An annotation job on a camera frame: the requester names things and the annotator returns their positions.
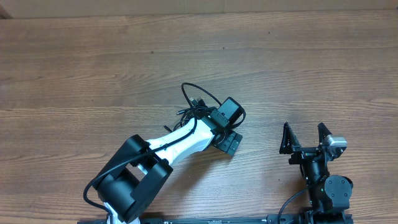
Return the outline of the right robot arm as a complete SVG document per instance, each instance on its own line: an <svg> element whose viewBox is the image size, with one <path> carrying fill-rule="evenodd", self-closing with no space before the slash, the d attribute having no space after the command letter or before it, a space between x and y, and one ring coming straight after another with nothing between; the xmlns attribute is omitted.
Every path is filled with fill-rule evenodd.
<svg viewBox="0 0 398 224"><path fill-rule="evenodd" d="M318 124L319 144L303 147L289 123L283 128L279 153L290 155L289 164L298 165L306 187L291 196L277 214L278 223L353 223L349 209L353 182L342 175L331 175L327 163L339 158L347 148L343 136L332 134L324 123ZM286 206L304 192L308 192L310 206L296 215L283 216Z"/></svg>

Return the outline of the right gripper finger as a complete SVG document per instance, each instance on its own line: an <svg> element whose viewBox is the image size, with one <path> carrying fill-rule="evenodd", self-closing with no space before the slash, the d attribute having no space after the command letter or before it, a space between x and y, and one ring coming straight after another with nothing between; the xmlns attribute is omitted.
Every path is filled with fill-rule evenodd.
<svg viewBox="0 0 398 224"><path fill-rule="evenodd" d="M280 154L293 154L300 148L299 140L288 122L284 123L283 136L280 144Z"/></svg>
<svg viewBox="0 0 398 224"><path fill-rule="evenodd" d="M319 143L322 145L329 145L328 143L328 137L329 135L332 135L332 133L329 131L329 129L325 126L324 123L319 123L318 124L318 138L319 138Z"/></svg>

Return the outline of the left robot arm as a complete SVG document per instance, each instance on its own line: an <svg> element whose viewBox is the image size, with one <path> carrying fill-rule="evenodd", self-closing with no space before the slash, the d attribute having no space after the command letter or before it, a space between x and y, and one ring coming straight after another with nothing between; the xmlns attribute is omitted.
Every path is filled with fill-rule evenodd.
<svg viewBox="0 0 398 224"><path fill-rule="evenodd" d="M243 138L234 131L246 115L243 107L231 97L219 108L190 101L195 115L181 128L157 139L131 136L96 176L93 188L104 203L105 223L139 223L173 166L186 157L209 146L234 155Z"/></svg>

